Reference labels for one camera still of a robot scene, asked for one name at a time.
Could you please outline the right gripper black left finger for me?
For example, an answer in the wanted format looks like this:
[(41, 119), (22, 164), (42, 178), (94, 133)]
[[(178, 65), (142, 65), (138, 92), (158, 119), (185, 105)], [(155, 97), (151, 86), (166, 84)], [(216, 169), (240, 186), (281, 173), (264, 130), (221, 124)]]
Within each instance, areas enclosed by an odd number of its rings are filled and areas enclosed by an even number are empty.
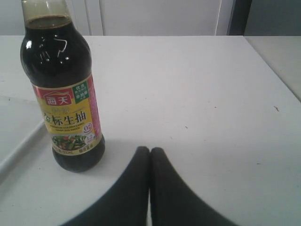
[(116, 183), (85, 212), (82, 226), (145, 226), (148, 210), (150, 151), (137, 148)]

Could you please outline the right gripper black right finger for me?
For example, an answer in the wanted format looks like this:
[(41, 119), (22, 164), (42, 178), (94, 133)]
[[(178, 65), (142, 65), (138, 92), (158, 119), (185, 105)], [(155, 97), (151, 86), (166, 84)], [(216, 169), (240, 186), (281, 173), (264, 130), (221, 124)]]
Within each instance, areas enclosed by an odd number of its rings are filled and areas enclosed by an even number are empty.
[(162, 148), (150, 153), (150, 210), (154, 226), (228, 226), (230, 221), (183, 181)]

